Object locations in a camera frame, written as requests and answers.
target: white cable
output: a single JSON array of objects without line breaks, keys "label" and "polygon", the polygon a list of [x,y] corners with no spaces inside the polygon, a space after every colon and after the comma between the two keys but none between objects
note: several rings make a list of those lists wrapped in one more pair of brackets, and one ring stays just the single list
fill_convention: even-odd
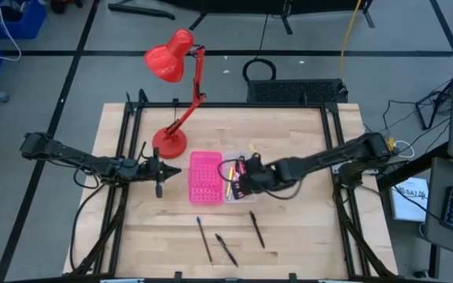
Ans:
[{"label": "white cable", "polygon": [[410,155],[410,156],[402,156],[402,155],[398,155],[399,157],[402,157],[402,158],[412,158],[412,157],[415,156],[415,149],[414,149],[408,142],[406,142],[406,141],[402,141],[402,140],[395,141],[395,142],[394,142],[394,147],[396,147],[396,143],[398,143],[398,142],[407,145],[407,146],[412,150],[412,155]]},{"label": "white cable", "polygon": [[19,56],[17,58],[8,58],[8,57],[0,57],[0,59],[3,60],[8,60],[8,61],[18,61],[22,57],[22,52],[19,49],[19,46],[15,43],[15,40],[13,40],[12,36],[9,34],[8,28],[6,28],[5,21],[3,19],[3,12],[1,11],[1,6],[0,6],[0,23],[1,23],[1,28],[5,32],[6,35],[8,35],[9,40],[12,41],[13,45],[15,48],[17,48],[17,51],[19,52]]}]

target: pink pen holder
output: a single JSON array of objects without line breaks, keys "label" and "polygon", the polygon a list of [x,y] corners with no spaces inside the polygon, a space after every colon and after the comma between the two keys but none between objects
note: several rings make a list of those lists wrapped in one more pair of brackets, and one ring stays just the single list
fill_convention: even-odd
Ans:
[{"label": "pink pen holder", "polygon": [[194,204],[221,204],[223,180],[219,177],[218,165],[223,160],[221,153],[192,152],[188,169],[190,202]]}]

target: wooden tabletop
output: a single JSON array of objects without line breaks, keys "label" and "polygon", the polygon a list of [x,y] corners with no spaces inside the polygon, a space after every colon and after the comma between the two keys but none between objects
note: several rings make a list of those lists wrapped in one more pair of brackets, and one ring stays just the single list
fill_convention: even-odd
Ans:
[{"label": "wooden tabletop", "polygon": [[[339,105],[345,140],[363,133],[358,105]],[[186,110],[177,109],[177,117]],[[106,104],[99,123],[93,154],[113,156],[120,132],[123,104]],[[333,119],[330,126],[333,130]],[[138,134],[138,148],[151,144],[153,135],[175,118],[173,108],[144,108]],[[127,155],[131,125],[124,152]],[[264,163],[288,156],[309,156],[326,150],[318,109],[310,108],[198,108],[184,123],[188,144],[178,158],[166,164],[182,172],[164,184],[164,197],[155,197],[154,182],[133,183],[130,187],[117,277],[173,277],[182,271],[187,278],[347,278],[337,210],[331,199],[330,169],[309,174],[300,194],[292,200],[276,200],[267,194],[256,195],[256,203],[196,205],[189,202],[187,175],[193,151],[249,151],[253,144]],[[145,154],[152,152],[147,146]],[[363,178],[365,186],[377,189],[373,177]],[[82,201],[93,190],[83,191]],[[293,189],[280,192],[291,194]],[[76,264],[98,239],[107,189],[85,206],[76,229]],[[377,194],[357,189],[357,203],[366,242],[378,258],[394,273],[396,262]],[[260,245],[249,211],[253,211],[266,248]],[[211,249],[211,266],[197,226],[201,217]],[[238,261],[235,267],[215,238],[221,235]],[[360,265],[354,241],[355,270]],[[106,245],[103,269],[107,269],[111,242]],[[66,260],[64,271],[70,266]]]}]

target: aluminum frame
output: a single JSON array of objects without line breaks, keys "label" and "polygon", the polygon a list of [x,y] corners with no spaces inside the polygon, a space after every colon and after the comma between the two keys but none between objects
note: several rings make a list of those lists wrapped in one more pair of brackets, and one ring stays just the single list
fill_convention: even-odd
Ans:
[{"label": "aluminum frame", "polygon": [[[116,156],[121,156],[123,151],[123,144],[126,140],[127,136],[127,128],[128,128],[128,120],[130,119],[130,114],[135,111],[135,121],[132,128],[132,136],[131,136],[131,143],[129,148],[129,156],[133,157],[135,153],[135,146],[137,144],[137,133],[139,132],[139,126],[142,118],[142,110],[143,108],[187,108],[191,104],[190,103],[179,103],[179,102],[142,102],[141,98],[139,102],[126,102],[125,109],[123,112],[122,118],[122,125],[120,128],[120,136],[118,140],[118,145],[116,149]],[[337,132],[337,140],[338,145],[344,144],[344,136],[341,128],[341,121],[339,117],[338,107],[336,103],[312,103],[312,104],[295,104],[295,103],[253,103],[253,102],[239,102],[239,103],[203,103],[201,105],[202,108],[316,108],[319,109],[321,112],[322,117],[322,127],[324,132],[324,138],[326,142],[327,149],[333,148],[332,136],[330,132],[330,124],[328,122],[328,111],[332,113],[333,116],[333,123],[335,126],[335,130]],[[340,187],[340,183],[338,182],[337,178],[334,178],[333,172],[330,169],[330,174],[332,177],[333,188],[337,189]],[[126,208],[127,198],[129,193],[129,186],[121,186],[122,194],[120,197],[120,204],[123,207],[123,210]],[[109,219],[112,213],[112,207],[115,201],[115,192],[117,188],[110,187],[108,198],[106,200],[106,208],[105,208],[105,215],[102,220],[102,228],[101,232],[105,231],[107,223],[109,223]],[[355,199],[354,192],[349,192],[349,205],[350,211],[354,223],[354,227],[361,233],[361,223],[359,221],[359,213],[357,209],[357,203]],[[337,195],[337,202],[340,203],[343,200],[341,199],[341,193]],[[123,219],[121,220],[120,224],[116,228],[113,238],[113,249],[110,255],[109,260],[109,271],[108,273],[100,273],[101,271],[101,263],[102,258],[104,256],[104,251],[95,259],[94,261],[94,269],[93,274],[84,274],[84,275],[72,275],[72,276],[65,276],[65,277],[53,277],[53,278],[42,278],[42,279],[34,279],[34,280],[24,280],[24,281],[0,281],[0,282],[32,282],[32,283],[39,283],[39,282],[108,282],[109,280],[122,279],[122,278],[115,278],[116,273],[116,264],[118,260],[118,256],[120,253],[120,242],[121,242],[121,233],[123,230]],[[358,275],[355,273],[355,265],[354,260],[352,258],[352,250],[351,250],[351,243],[349,240],[349,232],[345,229],[345,227],[340,222],[340,230],[341,230],[341,240],[344,249],[344,261],[347,267],[348,278],[349,280],[354,281],[361,281],[361,282],[423,282],[423,281],[412,281],[400,278],[392,278],[392,277],[371,277],[368,260],[364,256],[363,252],[358,248],[359,257],[360,257],[360,264],[362,267],[362,275]],[[176,271],[174,278],[134,278],[131,279],[123,279],[120,282],[124,283],[152,283],[152,282],[160,282],[160,283],[180,283],[180,282],[189,282],[189,283],[201,283],[201,282],[218,282],[218,283],[257,283],[257,282],[323,282],[322,279],[312,279],[312,280],[298,280],[296,278],[296,274],[289,274],[289,279],[287,280],[266,280],[266,279],[253,279],[253,280],[245,280],[240,278],[224,278],[224,279],[182,279],[182,273]]]}]

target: paper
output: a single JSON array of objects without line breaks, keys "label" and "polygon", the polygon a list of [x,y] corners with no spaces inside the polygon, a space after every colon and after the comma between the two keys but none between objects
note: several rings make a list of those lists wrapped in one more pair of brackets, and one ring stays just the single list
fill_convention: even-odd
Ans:
[{"label": "paper", "polygon": [[[410,200],[420,204],[423,208],[427,208],[429,190],[425,179],[409,178],[405,182],[401,182],[396,186],[400,189],[400,192],[407,196]],[[425,221],[425,211],[402,197],[394,187],[391,188],[390,193],[392,217],[395,220],[415,222]]]}]

